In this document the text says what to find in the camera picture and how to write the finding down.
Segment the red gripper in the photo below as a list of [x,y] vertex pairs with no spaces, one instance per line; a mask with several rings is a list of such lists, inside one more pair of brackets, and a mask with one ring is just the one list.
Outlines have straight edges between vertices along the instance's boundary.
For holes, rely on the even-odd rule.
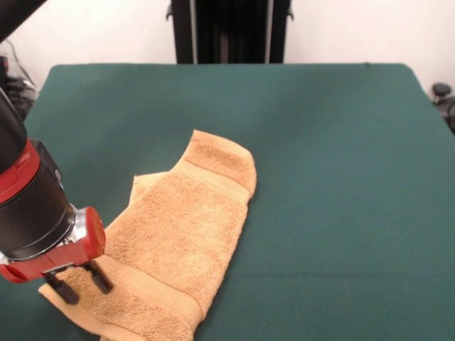
[[75,212],[74,226],[69,234],[55,247],[34,259],[7,263],[1,257],[1,275],[12,283],[23,283],[42,278],[67,304],[77,304],[79,295],[54,272],[86,263],[94,284],[102,293],[110,293],[114,288],[96,261],[105,251],[106,236],[104,225],[93,207]]

